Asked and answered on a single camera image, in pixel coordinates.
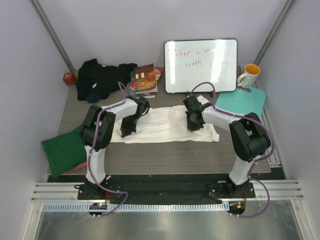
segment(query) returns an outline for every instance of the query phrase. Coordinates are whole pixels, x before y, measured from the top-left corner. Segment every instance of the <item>metal floor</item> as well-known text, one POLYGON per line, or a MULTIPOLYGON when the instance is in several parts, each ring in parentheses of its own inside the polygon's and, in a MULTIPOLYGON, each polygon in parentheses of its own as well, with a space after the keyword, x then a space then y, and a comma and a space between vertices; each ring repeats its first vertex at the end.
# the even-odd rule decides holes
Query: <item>metal floor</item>
MULTIPOLYGON (((260 212, 266 201, 248 201, 244 215, 260 212)), ((43 212, 36 240, 302 240, 289 200, 271 201, 256 218, 225 211, 116 213, 101 219, 87 212, 43 212)))

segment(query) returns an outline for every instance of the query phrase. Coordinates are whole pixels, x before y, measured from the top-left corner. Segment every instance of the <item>book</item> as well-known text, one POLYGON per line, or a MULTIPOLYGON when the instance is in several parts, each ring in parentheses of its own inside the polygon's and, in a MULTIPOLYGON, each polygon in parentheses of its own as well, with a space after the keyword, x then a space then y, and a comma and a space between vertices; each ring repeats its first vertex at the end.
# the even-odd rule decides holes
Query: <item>book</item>
POLYGON ((130 80, 130 95, 135 98, 140 98, 144 97, 146 99, 152 99, 156 97, 155 92, 146 92, 146 93, 136 93, 136 88, 135 88, 135 74, 132 71, 131 72, 131 80, 130 80))
MULTIPOLYGON (((154 68, 155 72, 155 80, 158 83, 159 79, 161 78, 162 74, 164 73, 164 70, 161 68, 154 68)), ((135 85, 135 79, 134 79, 134 72, 131 72, 131 82, 130 82, 130 90, 133 90, 136 92, 136 85, 135 85)))
POLYGON ((158 92, 156 73, 153 64, 133 69, 136 94, 158 92))

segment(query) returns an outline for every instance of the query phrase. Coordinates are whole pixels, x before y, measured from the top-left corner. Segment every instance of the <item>black cloth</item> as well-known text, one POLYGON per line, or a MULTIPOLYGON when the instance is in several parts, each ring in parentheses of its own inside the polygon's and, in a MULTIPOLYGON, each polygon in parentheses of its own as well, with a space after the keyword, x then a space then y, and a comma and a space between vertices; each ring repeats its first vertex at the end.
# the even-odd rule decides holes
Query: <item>black cloth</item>
POLYGON ((79 69, 78 79, 75 82, 77 98, 79 101, 87 100, 89 93, 95 91, 106 99, 109 93, 119 90, 118 82, 127 85, 130 82, 130 72, 137 64, 120 64, 117 66, 105 66, 97 62, 97 59, 85 61, 79 69))

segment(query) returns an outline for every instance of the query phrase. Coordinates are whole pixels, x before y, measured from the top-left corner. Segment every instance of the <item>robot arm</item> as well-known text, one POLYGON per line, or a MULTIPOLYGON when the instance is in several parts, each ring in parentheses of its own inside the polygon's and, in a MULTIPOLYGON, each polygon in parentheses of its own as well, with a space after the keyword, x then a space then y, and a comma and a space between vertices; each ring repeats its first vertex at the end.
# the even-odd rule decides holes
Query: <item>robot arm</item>
MULTIPOLYGON (((136 125, 139 118, 147 114, 149 108, 150 104, 144 97, 136 99, 131 96, 126 97, 125 102, 121 101, 103 107, 92 105, 89 108, 82 124, 81 138, 84 143, 86 157, 89 159, 90 150, 94 142, 96 126, 99 124, 94 150, 91 152, 90 158, 91 172, 99 184, 102 184, 106 178, 105 152, 106 147, 111 141, 115 122, 122 119, 120 128, 122 137, 128 136, 132 132, 136 132, 136 125), (101 113, 99 123, 97 123, 98 115, 102 110, 105 111, 101 113)), ((100 198, 104 195, 104 191, 95 184, 95 181, 92 178, 89 170, 89 163, 87 163, 86 182, 85 184, 78 186, 78 189, 84 198, 100 198)))
MULTIPOLYGON (((232 196, 241 195, 249 182, 248 172, 255 160, 271 146, 267 132, 252 121, 216 111, 211 103, 202 105, 194 95, 186 98, 183 103, 187 109, 189 131, 197 131, 203 128, 204 123, 208 123, 230 132, 237 157, 226 179, 227 190, 232 196)), ((253 112, 245 116, 260 122, 259 117, 253 112)))

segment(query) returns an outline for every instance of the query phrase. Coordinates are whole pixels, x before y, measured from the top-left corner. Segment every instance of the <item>teal cutting board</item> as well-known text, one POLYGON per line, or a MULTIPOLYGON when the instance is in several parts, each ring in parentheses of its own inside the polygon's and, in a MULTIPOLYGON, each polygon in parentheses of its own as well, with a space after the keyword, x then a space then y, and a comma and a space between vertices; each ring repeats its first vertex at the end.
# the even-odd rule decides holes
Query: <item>teal cutting board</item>
POLYGON ((236 114, 256 113, 259 117, 264 108, 266 93, 261 89, 250 87, 251 92, 236 88, 232 92, 221 92, 216 106, 236 114))

